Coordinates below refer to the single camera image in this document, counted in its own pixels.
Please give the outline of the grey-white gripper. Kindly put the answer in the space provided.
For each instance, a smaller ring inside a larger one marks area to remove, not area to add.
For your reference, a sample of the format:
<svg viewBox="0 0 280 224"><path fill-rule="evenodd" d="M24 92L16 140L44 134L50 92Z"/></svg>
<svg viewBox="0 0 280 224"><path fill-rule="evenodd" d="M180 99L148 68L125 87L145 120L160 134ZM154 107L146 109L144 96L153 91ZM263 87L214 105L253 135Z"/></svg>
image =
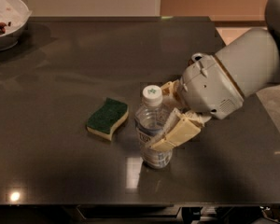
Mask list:
<svg viewBox="0 0 280 224"><path fill-rule="evenodd" d="M147 148L161 152L186 143L198 135L212 117L224 119L244 103L239 88L212 55L207 55L203 63L188 66L180 81L163 84L161 92L163 103L174 110L163 130L146 144ZM179 111L185 108L184 104L191 110Z"/></svg>

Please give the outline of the grey-white robot arm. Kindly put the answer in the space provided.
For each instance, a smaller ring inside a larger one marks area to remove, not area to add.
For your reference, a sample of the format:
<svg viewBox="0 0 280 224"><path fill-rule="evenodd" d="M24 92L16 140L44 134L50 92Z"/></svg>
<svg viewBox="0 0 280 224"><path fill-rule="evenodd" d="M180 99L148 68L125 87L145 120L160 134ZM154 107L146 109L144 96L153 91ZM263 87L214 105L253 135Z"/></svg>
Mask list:
<svg viewBox="0 0 280 224"><path fill-rule="evenodd" d="M245 98L280 83L280 0L268 0L266 29L253 28L213 55L187 67L179 80L161 87L172 109L161 133L145 147L169 151L195 137L212 119L224 119Z"/></svg>

